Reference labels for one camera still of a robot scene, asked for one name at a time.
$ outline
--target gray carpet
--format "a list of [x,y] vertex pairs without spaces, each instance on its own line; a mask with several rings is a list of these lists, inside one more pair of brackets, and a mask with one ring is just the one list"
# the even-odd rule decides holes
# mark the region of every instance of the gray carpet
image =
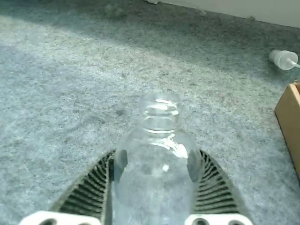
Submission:
[[270,64],[274,48],[299,54],[300,30],[139,0],[0,0],[0,224],[48,209],[151,90],[180,94],[256,225],[299,224],[273,109],[300,70]]

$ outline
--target clear plastic bottle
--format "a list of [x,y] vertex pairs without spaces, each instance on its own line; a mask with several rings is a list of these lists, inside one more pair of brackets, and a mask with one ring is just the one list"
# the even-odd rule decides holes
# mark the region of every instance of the clear plastic bottle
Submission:
[[177,95],[142,97],[139,123],[115,153],[117,225],[184,225],[191,214],[202,161],[179,114]]

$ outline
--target white cap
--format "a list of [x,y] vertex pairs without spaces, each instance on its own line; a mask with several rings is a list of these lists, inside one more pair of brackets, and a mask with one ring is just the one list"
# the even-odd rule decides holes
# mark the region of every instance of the white cap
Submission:
[[298,55],[294,52],[286,50],[273,50],[269,54],[269,60],[274,62],[282,70],[290,70],[294,67],[300,68],[298,65]]

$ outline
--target bottle neck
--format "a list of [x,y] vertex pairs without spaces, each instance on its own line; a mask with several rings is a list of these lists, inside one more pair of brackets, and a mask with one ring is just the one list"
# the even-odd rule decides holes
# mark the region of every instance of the bottle neck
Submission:
[[168,134],[179,128],[180,102],[174,94],[148,94],[140,101],[140,127],[152,134]]

